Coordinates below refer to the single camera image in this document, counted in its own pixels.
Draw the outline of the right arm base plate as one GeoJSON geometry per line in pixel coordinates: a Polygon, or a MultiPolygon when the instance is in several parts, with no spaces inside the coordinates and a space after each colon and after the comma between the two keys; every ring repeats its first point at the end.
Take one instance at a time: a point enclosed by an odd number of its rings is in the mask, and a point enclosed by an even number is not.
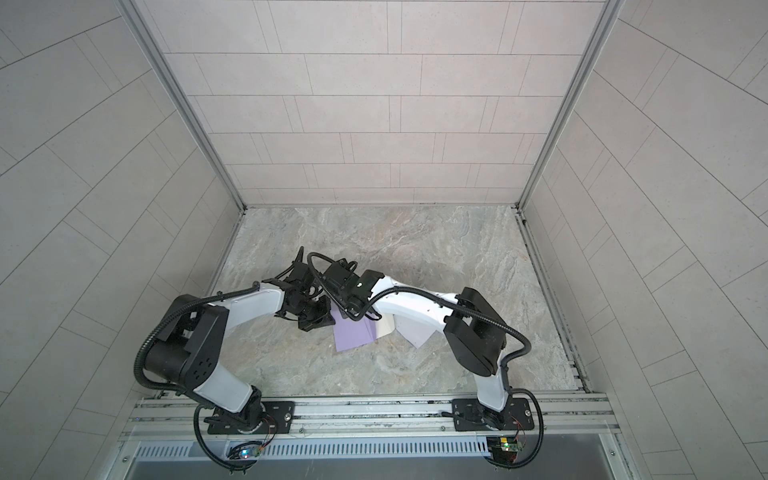
{"type": "Polygon", "coordinates": [[[535,428],[534,410],[525,398],[509,397],[502,411],[482,405],[477,399],[454,399],[443,417],[453,420],[457,431],[529,431],[535,428]]]}

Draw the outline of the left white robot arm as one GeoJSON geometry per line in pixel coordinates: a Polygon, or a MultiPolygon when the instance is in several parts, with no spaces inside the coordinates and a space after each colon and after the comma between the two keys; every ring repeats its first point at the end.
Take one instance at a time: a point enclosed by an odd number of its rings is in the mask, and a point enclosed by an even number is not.
{"type": "Polygon", "coordinates": [[[305,332],[335,324],[331,301],[304,262],[303,248],[285,271],[249,288],[204,298],[178,296],[141,344],[135,380],[197,401],[231,430],[255,430],[266,421],[261,392],[219,358],[227,332],[262,316],[294,321],[305,332]]]}

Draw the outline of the purple envelope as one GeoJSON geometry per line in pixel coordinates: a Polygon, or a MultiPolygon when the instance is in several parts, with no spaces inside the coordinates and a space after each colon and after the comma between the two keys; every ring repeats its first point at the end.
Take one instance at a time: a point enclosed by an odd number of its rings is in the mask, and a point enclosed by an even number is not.
{"type": "Polygon", "coordinates": [[[351,350],[376,340],[375,322],[369,318],[359,321],[346,318],[335,303],[331,304],[331,316],[335,321],[333,335],[337,352],[351,350]]]}

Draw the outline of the cream envelope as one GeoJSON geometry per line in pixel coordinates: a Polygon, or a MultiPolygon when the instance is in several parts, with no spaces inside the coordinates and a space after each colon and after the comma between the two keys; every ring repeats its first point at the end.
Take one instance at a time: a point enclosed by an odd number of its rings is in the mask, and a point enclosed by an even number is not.
{"type": "Polygon", "coordinates": [[[395,331],[396,322],[392,314],[382,314],[381,318],[374,321],[376,338],[382,338],[395,331]]]}

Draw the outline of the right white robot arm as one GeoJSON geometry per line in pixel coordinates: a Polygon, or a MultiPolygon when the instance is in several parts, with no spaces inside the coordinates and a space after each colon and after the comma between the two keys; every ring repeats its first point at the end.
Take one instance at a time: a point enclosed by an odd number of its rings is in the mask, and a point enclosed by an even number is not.
{"type": "Polygon", "coordinates": [[[454,358],[473,374],[477,405],[467,422],[500,430],[507,426],[513,389],[508,364],[531,350],[523,334],[509,326],[482,294],[470,287],[437,293],[394,280],[375,270],[356,273],[357,264],[311,252],[308,266],[342,317],[382,322],[377,333],[398,329],[414,346],[435,333],[444,335],[454,358]]]}

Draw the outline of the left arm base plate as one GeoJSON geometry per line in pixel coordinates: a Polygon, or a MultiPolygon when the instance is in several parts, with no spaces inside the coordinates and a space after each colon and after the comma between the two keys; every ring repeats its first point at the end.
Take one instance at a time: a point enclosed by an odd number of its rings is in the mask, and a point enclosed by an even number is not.
{"type": "Polygon", "coordinates": [[[292,401],[261,401],[246,405],[240,413],[215,408],[203,422],[207,433],[214,435],[287,434],[295,407],[292,401]]]}

